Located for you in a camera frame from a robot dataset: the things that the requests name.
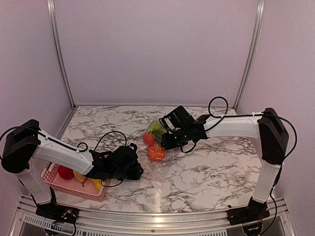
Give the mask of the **red fake apple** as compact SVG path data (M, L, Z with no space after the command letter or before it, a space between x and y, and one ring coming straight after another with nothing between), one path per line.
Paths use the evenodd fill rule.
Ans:
M58 166L58 174L65 180L71 180L74 177L73 170L64 166Z

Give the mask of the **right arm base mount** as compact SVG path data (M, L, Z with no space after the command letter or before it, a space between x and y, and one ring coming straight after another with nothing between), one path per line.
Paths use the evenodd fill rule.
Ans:
M264 209L262 212L258 212L257 209L250 209L248 207L241 207L235 209L229 209L227 211L227 218L230 225L245 224L253 221L260 221L263 218L270 216L269 210Z

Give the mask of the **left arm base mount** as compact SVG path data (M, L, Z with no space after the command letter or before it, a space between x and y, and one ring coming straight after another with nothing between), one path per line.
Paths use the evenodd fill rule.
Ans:
M36 215L54 220L54 222L76 223L79 209L62 205L44 206L39 205L36 209Z

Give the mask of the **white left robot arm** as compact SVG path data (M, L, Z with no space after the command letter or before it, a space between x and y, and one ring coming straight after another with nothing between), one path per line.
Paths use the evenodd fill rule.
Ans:
M143 174L137 146L133 143L120 146L115 151L80 149L52 137L40 129L39 122L34 119L7 129L0 138L5 141L0 157L2 167L17 176L52 219L62 215L62 207L53 201L50 187L31 169L32 158L67 167L90 179L140 180Z

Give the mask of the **beige fake bread ball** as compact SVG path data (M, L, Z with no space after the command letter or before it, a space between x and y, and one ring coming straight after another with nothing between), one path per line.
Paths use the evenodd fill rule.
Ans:
M75 170L73 170L73 175L81 183L84 183L85 180L87 179L84 175L80 174L79 172Z

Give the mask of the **clear zip top bag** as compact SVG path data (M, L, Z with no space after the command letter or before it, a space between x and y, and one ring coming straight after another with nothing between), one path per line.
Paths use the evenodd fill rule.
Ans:
M136 139L138 159L144 169L143 177L146 179L155 181L166 179L177 155L182 154L179 148L166 150L162 147L162 136L165 133L167 131L160 122L153 120Z

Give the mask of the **yellow fake lemon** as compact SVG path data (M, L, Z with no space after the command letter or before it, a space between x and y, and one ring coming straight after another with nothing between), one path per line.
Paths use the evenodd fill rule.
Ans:
M96 190L99 192L101 187L102 187L102 180L100 179L92 179L95 187L96 187Z

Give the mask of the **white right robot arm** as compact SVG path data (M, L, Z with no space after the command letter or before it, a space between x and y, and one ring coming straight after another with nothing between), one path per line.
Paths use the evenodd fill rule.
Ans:
M274 109L247 115L201 115L194 119L183 106L179 106L161 119L164 126L172 124L162 135L161 146L166 150L181 148L192 141L219 137L242 137L260 141L262 167L254 190L252 202L244 209L248 220L255 220L276 183L277 176L286 159L289 135Z

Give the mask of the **orange fake fruit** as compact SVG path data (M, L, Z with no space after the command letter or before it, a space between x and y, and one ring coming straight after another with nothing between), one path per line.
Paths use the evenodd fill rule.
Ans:
M158 144L149 147L147 155L153 162L162 161L165 158L165 150Z

